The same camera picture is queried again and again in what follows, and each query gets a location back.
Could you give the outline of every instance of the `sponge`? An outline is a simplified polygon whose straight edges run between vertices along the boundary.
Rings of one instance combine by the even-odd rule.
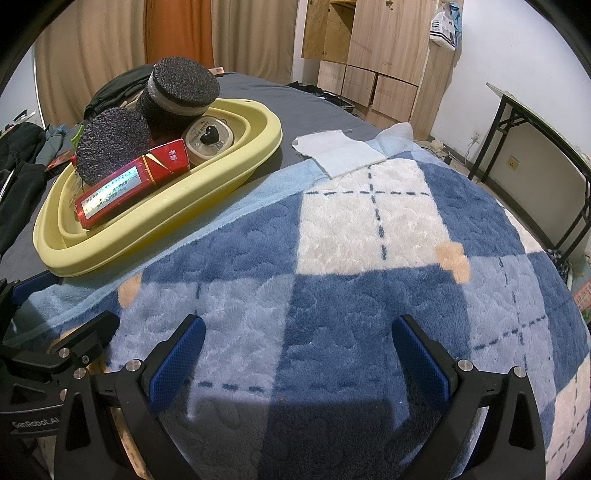
[[[109,108],[83,130],[76,148],[76,171],[92,187],[147,153],[151,141],[148,123],[139,112]]]
[[[166,57],[154,65],[136,105],[153,134],[184,131],[220,94],[213,73],[185,57]]]

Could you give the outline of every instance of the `metal screw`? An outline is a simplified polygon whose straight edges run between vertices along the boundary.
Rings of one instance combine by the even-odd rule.
[[[139,360],[135,359],[135,360],[130,360],[129,362],[127,362],[125,364],[125,368],[127,370],[129,370],[130,372],[135,372],[139,367],[142,366],[142,362],[140,362]]]
[[[463,370],[464,372],[469,372],[474,368],[474,365],[469,360],[460,360],[457,363],[457,366],[460,367],[460,370]]]
[[[514,373],[515,375],[517,375],[519,378],[524,378],[524,377],[525,377],[525,375],[526,375],[526,373],[525,373],[525,368],[523,368],[523,367],[515,367],[515,368],[513,369],[513,373]]]
[[[74,378],[79,380],[86,375],[86,368],[76,368],[74,370]]]

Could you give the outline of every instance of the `beige curtain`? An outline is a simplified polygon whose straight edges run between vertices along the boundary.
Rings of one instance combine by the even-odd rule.
[[[288,83],[298,0],[212,0],[216,67]]]
[[[145,63],[144,0],[76,0],[35,42],[47,124],[72,127],[106,82]]]

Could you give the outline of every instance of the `wooden wardrobe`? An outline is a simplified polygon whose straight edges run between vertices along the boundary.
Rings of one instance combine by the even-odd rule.
[[[463,0],[457,0],[463,7]],[[429,40],[441,0],[308,0],[302,57],[320,59],[318,87],[380,128],[413,126],[426,140],[454,52]]]

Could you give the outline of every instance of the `wall outlet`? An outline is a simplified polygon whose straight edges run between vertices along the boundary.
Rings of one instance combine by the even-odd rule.
[[[519,162],[515,157],[511,156],[509,157],[509,160],[507,160],[507,165],[509,165],[511,170],[515,171],[517,170],[517,167],[519,167]]]

